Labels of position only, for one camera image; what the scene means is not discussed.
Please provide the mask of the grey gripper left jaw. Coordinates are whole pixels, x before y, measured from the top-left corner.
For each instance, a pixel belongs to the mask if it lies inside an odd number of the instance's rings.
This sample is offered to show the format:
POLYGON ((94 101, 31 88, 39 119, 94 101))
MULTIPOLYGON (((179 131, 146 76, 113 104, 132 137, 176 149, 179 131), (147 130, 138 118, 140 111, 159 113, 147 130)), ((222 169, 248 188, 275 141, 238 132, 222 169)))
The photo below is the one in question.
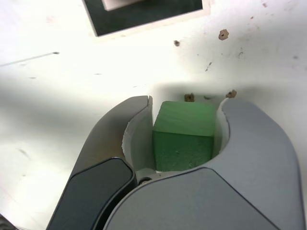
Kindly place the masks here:
POLYGON ((152 111, 151 96, 128 98, 93 127, 47 226, 49 230, 101 230, 121 199, 137 186, 122 141, 129 122, 152 111))

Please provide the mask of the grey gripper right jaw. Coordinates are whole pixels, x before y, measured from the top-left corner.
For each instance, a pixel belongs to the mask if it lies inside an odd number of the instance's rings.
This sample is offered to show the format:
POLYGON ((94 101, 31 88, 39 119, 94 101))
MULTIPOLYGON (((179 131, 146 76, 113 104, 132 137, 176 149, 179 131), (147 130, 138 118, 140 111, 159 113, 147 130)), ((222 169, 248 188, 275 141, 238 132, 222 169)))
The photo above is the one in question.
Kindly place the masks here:
POLYGON ((300 230, 303 197, 295 149, 252 103, 224 100, 222 147, 209 162, 131 191, 106 230, 300 230))

